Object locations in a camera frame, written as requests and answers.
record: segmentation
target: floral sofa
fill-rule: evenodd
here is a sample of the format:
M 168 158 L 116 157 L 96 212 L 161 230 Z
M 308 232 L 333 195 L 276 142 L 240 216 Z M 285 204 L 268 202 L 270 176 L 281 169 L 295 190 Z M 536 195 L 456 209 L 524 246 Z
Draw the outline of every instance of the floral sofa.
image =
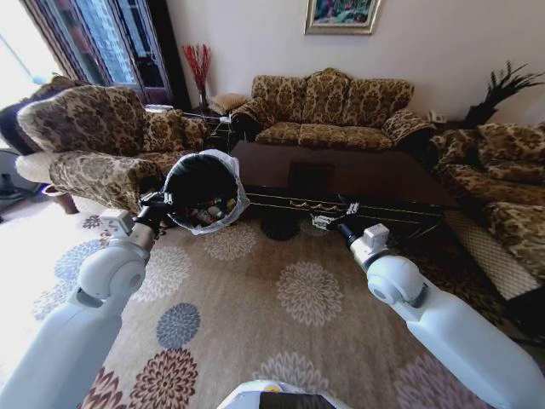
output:
M 20 136 L 34 153 L 16 166 L 30 181 L 70 193 L 81 210 L 139 211 L 143 193 L 161 187 L 186 153 L 200 150 L 208 133 L 179 110 L 146 112 L 127 88 L 82 85 L 20 109 Z
M 442 184 L 486 230 L 453 219 L 462 243 L 506 299 L 541 294 L 543 308 L 545 124 L 453 130 L 432 138 L 431 146 Z
M 306 78 L 260 75 L 233 128 L 263 144 L 381 151 L 425 144 L 433 126 L 406 109 L 414 87 L 398 79 L 351 79 L 328 68 Z

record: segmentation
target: sofa armrest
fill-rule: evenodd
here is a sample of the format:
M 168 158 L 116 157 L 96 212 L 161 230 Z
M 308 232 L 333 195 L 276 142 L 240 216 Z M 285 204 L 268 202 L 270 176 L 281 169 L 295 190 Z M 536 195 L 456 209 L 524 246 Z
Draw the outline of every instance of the sofa armrest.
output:
M 425 148 L 434 131 L 432 124 L 408 109 L 400 109 L 382 126 L 382 132 L 402 150 Z
M 261 97 L 254 98 L 235 109 L 231 120 L 233 129 L 252 141 L 261 131 L 277 123 L 270 106 Z
M 430 139 L 428 155 L 436 165 L 478 164 L 478 148 L 477 130 L 447 130 Z
M 210 135 L 208 125 L 202 119 L 183 118 L 182 144 L 185 149 L 202 151 L 204 140 Z
M 57 160 L 60 153 L 38 152 L 19 156 L 15 161 L 17 172 L 28 181 L 36 183 L 52 183 L 49 166 Z
M 133 214 L 140 210 L 143 193 L 159 189 L 164 175 L 150 160 L 106 153 L 60 153 L 49 166 L 54 186 L 62 191 Z

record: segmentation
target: rug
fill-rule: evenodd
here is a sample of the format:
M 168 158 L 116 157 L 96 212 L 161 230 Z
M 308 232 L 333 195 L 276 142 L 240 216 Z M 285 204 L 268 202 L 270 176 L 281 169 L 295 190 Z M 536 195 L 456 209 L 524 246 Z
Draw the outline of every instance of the rug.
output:
M 66 299 L 83 259 L 111 235 L 97 216 L 55 211 L 0 225 L 0 238 L 23 258 L 12 262 L 17 274 L 3 291 L 25 292 L 17 308 L 2 308 L 11 345 L 3 345 L 3 381 L 41 320 Z M 259 217 L 247 216 L 205 236 L 163 232 L 82 408 L 214 408 L 240 383 L 262 378 L 327 392 L 353 408 L 488 407 L 369 293 L 340 234 L 308 219 L 281 240 L 261 228 Z M 501 298 L 447 228 L 390 245 L 509 328 Z

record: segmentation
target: framed painting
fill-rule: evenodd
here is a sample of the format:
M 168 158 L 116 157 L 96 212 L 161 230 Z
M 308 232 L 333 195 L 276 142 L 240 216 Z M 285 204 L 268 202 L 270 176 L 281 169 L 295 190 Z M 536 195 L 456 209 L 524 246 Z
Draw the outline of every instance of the framed painting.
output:
M 305 34 L 370 35 L 381 0 L 308 0 Z

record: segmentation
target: coffee table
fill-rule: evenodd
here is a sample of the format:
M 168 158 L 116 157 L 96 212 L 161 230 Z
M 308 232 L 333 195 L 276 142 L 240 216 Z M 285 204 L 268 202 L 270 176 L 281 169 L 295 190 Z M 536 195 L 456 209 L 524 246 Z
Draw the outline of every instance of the coffee table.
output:
M 450 195 L 409 155 L 260 145 L 240 141 L 231 155 L 251 204 L 339 216 L 359 203 L 358 217 L 409 223 L 407 239 L 436 228 Z

